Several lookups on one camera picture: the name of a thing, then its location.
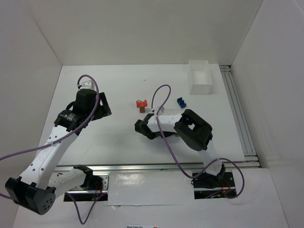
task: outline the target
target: blue toy block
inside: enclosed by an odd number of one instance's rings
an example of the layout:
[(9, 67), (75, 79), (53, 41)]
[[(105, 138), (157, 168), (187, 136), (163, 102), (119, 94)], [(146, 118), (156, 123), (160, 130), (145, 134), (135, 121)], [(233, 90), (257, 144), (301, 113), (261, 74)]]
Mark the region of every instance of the blue toy block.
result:
[(182, 97), (177, 98), (177, 103), (179, 104), (180, 108), (185, 108), (186, 107), (186, 103), (185, 101), (182, 99)]

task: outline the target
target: white box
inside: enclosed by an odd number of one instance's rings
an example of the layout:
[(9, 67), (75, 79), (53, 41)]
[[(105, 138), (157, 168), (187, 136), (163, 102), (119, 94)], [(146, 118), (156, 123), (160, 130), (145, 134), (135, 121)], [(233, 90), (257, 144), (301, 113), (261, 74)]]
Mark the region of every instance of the white box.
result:
[(208, 95), (212, 88), (212, 77), (208, 61), (189, 61), (188, 87), (190, 95)]

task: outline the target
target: white wall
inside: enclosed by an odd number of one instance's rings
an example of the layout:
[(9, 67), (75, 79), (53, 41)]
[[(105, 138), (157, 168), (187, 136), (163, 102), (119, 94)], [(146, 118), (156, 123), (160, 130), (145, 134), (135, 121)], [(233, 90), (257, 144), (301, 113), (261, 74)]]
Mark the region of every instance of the white wall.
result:
[(26, 0), (63, 65), (231, 65), (262, 0)]
[[(61, 64), (20, 0), (0, 1), (0, 33), (2, 157), (38, 145)], [(1, 161), (1, 192), (7, 177), (18, 177), (33, 156)], [(17, 205), (0, 199), (0, 210), (1, 227), (11, 227)]]
[(232, 64), (256, 150), (291, 228), (303, 227), (303, 9), (303, 0), (264, 0)]

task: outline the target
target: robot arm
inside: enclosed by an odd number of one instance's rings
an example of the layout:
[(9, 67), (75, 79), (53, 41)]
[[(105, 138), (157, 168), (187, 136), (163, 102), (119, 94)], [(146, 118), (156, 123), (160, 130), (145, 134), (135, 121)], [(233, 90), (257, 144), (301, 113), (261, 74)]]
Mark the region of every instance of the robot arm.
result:
[[(74, 168), (54, 179), (51, 175), (66, 152), (76, 140), (82, 129), (54, 144), (69, 132), (80, 126), (90, 115), (95, 105), (96, 91), (92, 81), (84, 82), (77, 92), (76, 100), (70, 103), (55, 120), (55, 126), (46, 142), (49, 147), (42, 149), (29, 167), (17, 179), (9, 178), (5, 187), (16, 204), (19, 204), (40, 215), (47, 213), (55, 199), (75, 186), (83, 189), (95, 189), (94, 182), (102, 186), (102, 179), (93, 175), (93, 171), (85, 166)], [(111, 115), (110, 107), (104, 93), (99, 94), (99, 103), (92, 117), (93, 120)]]
[[(218, 158), (212, 141), (212, 127), (194, 111), (186, 109), (177, 115), (159, 115), (158, 119), (166, 137), (178, 134), (190, 148), (198, 152), (205, 165)], [(150, 140), (160, 136), (156, 114), (148, 114), (143, 120), (138, 120), (135, 131)], [(218, 160), (206, 173), (210, 174), (210, 179), (220, 182), (225, 173), (225, 166)]]

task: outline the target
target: orange object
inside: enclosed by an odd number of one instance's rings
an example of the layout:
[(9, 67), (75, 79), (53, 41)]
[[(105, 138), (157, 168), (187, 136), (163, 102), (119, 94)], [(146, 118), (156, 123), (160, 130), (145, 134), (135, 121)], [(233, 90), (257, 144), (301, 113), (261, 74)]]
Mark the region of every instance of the orange object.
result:
[(138, 101), (136, 101), (136, 107), (139, 108), (139, 112), (140, 113), (144, 113), (145, 112), (145, 107), (147, 107), (147, 106), (148, 106), (147, 100), (144, 100), (144, 101), (138, 100)]

